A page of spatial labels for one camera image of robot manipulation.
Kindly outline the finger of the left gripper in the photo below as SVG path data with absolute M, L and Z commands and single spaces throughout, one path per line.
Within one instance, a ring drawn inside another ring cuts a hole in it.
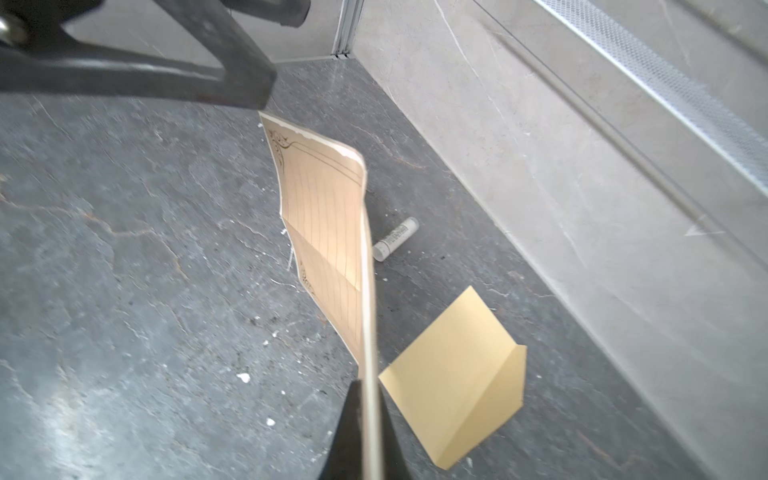
M 4 1 L 1 89 L 15 93 L 149 97 L 263 109 L 275 65 L 220 1 L 158 7 L 216 58 L 219 68 L 81 42 L 64 23 L 98 1 Z

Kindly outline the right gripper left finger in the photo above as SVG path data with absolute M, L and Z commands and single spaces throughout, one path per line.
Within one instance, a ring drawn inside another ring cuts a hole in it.
M 361 381 L 350 384 L 319 480 L 360 480 L 363 475 Z

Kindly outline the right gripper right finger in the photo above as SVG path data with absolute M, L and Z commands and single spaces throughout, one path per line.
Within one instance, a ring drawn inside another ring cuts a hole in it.
M 383 473 L 386 480 L 412 480 L 384 396 L 380 396 L 383 440 Z

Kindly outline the yellow kraft envelope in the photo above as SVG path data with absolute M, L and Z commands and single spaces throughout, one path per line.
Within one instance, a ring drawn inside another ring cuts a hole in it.
M 526 346 L 473 287 L 380 375 L 432 462 L 450 469 L 523 405 Z

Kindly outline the tan bordered letter paper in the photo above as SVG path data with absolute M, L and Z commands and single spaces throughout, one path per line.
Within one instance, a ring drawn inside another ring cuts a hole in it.
M 353 147 L 261 113 L 298 278 L 358 365 L 362 476 L 385 476 L 367 169 Z

